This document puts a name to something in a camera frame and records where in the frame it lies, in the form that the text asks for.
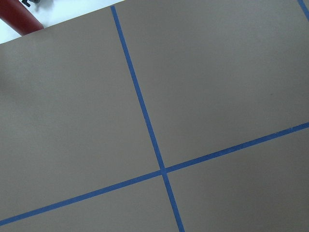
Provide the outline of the red cylinder bottle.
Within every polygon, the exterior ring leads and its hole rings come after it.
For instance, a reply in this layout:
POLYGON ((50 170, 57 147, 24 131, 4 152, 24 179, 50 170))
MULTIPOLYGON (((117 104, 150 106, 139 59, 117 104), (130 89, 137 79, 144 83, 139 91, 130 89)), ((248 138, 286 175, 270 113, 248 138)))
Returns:
POLYGON ((44 29, 42 23, 19 0, 1 0, 0 19, 21 36, 44 29))

